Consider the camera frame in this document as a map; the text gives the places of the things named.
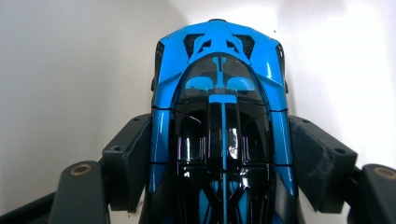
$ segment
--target blue car body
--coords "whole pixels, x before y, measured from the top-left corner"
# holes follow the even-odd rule
[[[150,222],[288,223],[286,88],[281,45],[251,28],[212,20],[162,38],[144,210],[160,194],[171,205]]]

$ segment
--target blue model car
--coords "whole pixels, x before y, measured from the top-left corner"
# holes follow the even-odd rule
[[[223,20],[186,26],[158,43],[151,89],[141,222],[296,222],[276,40]]]

